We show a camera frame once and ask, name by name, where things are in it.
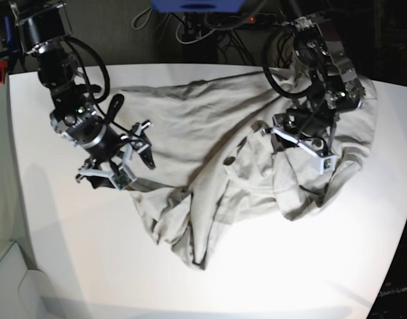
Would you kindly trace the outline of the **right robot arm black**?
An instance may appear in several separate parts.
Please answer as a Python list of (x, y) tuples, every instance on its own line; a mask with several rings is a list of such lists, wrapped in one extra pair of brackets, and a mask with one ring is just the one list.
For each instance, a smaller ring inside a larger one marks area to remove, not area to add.
[(137, 154), (155, 169), (151, 142), (145, 134), (151, 122), (127, 129), (115, 122), (125, 97), (115, 94), (108, 109), (100, 108), (110, 96), (110, 76), (99, 54), (71, 36), (64, 1), (10, 1), (23, 52), (38, 62), (38, 77), (50, 91), (54, 132), (82, 148), (88, 158), (76, 181), (88, 180), (94, 189), (132, 190), (138, 178), (130, 163)]

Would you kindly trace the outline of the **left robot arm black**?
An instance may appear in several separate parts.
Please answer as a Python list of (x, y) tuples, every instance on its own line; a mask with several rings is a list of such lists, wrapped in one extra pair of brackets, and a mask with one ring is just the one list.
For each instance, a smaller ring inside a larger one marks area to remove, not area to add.
[[(293, 35), (293, 53), (311, 82), (300, 92), (284, 90), (269, 67), (269, 50), (281, 33)], [(275, 151), (299, 147), (316, 158), (331, 156), (339, 115), (359, 108), (365, 95), (331, 18), (312, 13), (274, 29), (262, 49), (262, 68), (274, 91), (292, 101), (263, 131), (273, 137)]]

